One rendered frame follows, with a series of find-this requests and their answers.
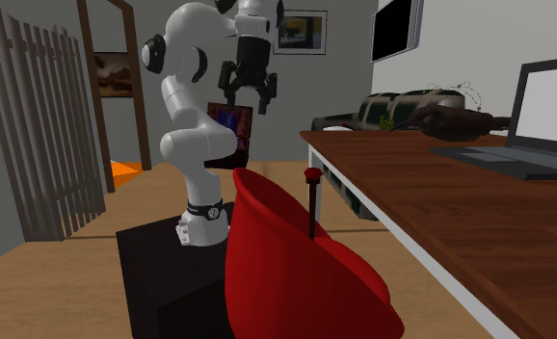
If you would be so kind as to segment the red rounded chair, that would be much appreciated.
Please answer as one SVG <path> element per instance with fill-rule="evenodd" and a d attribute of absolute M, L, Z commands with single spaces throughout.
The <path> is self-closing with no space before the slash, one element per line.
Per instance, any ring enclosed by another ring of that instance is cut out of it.
<path fill-rule="evenodd" d="M 233 173 L 225 302 L 236 339 L 402 339 L 381 276 L 281 186 Z"/>

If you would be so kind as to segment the brown wooden slat screen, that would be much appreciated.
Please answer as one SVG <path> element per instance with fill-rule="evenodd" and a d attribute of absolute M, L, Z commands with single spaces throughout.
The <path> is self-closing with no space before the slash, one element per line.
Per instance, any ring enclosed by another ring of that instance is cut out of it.
<path fill-rule="evenodd" d="M 0 145 L 23 238 L 63 241 L 105 211 L 79 42 L 0 6 Z"/>

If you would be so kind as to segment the black pole with red knob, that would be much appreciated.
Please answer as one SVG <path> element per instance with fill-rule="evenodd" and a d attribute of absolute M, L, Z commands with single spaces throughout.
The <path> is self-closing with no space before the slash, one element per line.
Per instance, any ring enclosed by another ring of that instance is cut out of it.
<path fill-rule="evenodd" d="M 305 182 L 308 185 L 308 236 L 311 240 L 314 240 L 317 223 L 318 189 L 323 172 L 319 168 L 310 167 L 305 170 L 304 175 Z"/>

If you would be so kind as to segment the dark red patterned box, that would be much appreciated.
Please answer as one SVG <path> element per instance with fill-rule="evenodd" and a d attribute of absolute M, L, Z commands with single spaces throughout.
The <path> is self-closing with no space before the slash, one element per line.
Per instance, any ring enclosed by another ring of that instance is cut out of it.
<path fill-rule="evenodd" d="M 250 137 L 252 131 L 252 107 L 235 106 L 232 111 L 226 104 L 209 102 L 207 114 L 219 124 L 231 129 L 237 137 L 237 148 L 233 154 L 222 159 L 206 161 L 207 168 L 234 170 L 245 168 L 249 161 Z"/>

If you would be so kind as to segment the brown bird figure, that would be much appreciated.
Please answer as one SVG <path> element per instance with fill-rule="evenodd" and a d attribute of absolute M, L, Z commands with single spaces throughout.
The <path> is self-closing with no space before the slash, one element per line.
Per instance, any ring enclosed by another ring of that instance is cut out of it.
<path fill-rule="evenodd" d="M 414 110 L 408 119 L 394 125 L 390 132 L 415 129 L 446 142 L 473 142 L 491 131 L 508 130 L 510 123 L 510 117 L 494 117 L 485 112 L 429 104 Z"/>

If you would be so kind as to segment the brown wooden door frame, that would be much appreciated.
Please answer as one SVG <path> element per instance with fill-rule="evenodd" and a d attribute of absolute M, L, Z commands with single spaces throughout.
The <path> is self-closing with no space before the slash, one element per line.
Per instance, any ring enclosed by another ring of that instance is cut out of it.
<path fill-rule="evenodd" d="M 101 165 L 104 173 L 106 189 L 108 193 L 116 191 L 114 182 L 109 145 L 106 132 L 106 124 L 103 114 L 101 96 L 99 93 L 98 80 L 96 75 L 96 65 L 94 61 L 93 36 L 88 13 L 87 0 L 75 0 L 79 15 L 81 34 L 83 38 L 83 49 L 87 62 L 87 70 L 92 94 L 92 102 L 95 117 L 95 126 L 99 141 Z M 143 95 L 143 85 L 141 77 L 141 63 L 139 58 L 139 46 L 137 43 L 135 18 L 133 7 L 125 0 L 106 0 L 122 13 L 122 23 L 124 27 L 125 44 L 131 79 L 133 80 L 133 106 L 136 120 L 136 130 L 140 159 L 143 170 L 151 170 L 151 155 L 146 124 L 146 109 Z"/>

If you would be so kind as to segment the dark landscape wall picture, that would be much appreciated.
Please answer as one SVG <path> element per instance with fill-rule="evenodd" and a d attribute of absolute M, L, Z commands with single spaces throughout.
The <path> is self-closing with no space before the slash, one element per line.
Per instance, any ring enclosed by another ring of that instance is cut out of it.
<path fill-rule="evenodd" d="M 126 52 L 95 52 L 94 61 L 101 97 L 133 96 Z"/>

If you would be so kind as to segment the brown wooden desk white frame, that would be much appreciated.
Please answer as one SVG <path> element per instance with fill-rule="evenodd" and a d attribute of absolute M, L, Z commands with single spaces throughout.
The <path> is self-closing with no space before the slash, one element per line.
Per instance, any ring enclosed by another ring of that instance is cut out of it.
<path fill-rule="evenodd" d="M 557 339 L 557 181 L 437 155 L 417 131 L 305 131 L 309 163 L 365 205 L 493 339 Z"/>

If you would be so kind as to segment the black wall television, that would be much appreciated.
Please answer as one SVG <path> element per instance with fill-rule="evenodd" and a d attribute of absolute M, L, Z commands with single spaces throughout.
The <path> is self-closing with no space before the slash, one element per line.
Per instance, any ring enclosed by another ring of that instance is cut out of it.
<path fill-rule="evenodd" d="M 389 0 L 373 15 L 371 64 L 415 49 L 420 42 L 424 0 Z"/>

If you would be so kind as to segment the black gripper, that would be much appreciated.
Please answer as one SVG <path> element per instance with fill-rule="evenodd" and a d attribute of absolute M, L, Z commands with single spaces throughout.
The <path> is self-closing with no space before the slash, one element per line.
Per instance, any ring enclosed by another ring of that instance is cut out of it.
<path fill-rule="evenodd" d="M 273 98 L 277 97 L 278 76 L 267 73 L 271 43 L 268 40 L 241 36 L 238 38 L 236 64 L 224 61 L 219 75 L 218 87 L 224 92 L 226 107 L 234 109 L 236 89 L 256 88 L 259 95 L 258 113 L 265 115 Z M 231 76 L 235 70 L 235 79 Z"/>

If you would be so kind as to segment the grey open laptop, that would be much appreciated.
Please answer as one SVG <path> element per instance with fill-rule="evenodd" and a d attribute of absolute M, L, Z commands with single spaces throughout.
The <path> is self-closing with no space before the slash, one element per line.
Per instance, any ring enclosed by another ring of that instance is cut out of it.
<path fill-rule="evenodd" d="M 521 66 L 505 145 L 431 151 L 521 180 L 557 180 L 557 59 Z"/>

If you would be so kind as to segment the dark green striped sofa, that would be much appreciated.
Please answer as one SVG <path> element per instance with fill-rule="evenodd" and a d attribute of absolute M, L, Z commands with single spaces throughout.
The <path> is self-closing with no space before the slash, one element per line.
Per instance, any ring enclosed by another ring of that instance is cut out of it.
<path fill-rule="evenodd" d="M 427 104 L 463 108 L 465 98 L 458 91 L 445 89 L 374 93 L 363 99 L 357 112 L 314 118 L 311 130 L 320 131 L 331 126 L 353 130 L 387 130 Z"/>

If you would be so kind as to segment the framed wall picture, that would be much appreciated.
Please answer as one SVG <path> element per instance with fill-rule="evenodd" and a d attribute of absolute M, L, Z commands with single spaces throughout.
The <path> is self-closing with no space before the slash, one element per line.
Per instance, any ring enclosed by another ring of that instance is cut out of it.
<path fill-rule="evenodd" d="M 277 29 L 275 55 L 325 55 L 327 11 L 285 10 Z"/>

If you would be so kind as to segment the dark robot stand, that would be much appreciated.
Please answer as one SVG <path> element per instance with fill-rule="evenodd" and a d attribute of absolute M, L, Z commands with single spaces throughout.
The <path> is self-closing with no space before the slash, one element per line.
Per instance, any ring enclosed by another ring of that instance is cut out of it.
<path fill-rule="evenodd" d="M 236 339 L 225 306 L 227 241 L 184 247 L 179 216 L 116 233 L 133 339 Z"/>

